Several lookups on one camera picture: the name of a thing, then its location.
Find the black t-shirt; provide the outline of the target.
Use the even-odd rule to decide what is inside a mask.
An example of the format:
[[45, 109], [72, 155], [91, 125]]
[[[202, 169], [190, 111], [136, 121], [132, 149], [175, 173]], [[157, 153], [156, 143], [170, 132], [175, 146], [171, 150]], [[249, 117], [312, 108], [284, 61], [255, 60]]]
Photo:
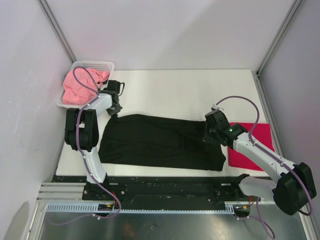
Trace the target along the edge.
[[98, 155], [105, 164], [221, 171], [226, 157], [220, 144], [203, 140], [205, 128], [205, 121], [113, 116]]

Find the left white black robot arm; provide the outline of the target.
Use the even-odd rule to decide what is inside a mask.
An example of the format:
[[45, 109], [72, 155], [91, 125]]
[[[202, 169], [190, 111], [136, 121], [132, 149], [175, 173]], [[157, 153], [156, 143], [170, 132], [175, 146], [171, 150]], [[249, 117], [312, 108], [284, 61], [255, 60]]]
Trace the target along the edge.
[[66, 111], [64, 141], [83, 158], [87, 170], [86, 180], [92, 184], [97, 183], [93, 188], [93, 194], [100, 200], [110, 196], [111, 188], [103, 183], [107, 173], [98, 154], [98, 117], [103, 112], [112, 117], [121, 111], [120, 96], [124, 89], [124, 82], [109, 80], [106, 88], [100, 90], [98, 95], [84, 106], [71, 107]]

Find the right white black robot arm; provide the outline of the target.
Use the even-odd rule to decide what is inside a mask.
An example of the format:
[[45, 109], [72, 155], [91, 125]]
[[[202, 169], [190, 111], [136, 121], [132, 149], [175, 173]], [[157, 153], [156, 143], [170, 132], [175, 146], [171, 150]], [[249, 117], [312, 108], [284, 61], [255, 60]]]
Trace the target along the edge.
[[317, 191], [311, 168], [295, 164], [259, 142], [240, 124], [230, 125], [225, 114], [213, 109], [205, 115], [204, 140], [219, 143], [250, 159], [259, 166], [268, 179], [249, 174], [239, 175], [230, 188], [231, 196], [242, 201], [247, 196], [274, 201], [287, 215], [294, 215], [306, 204], [311, 205]]

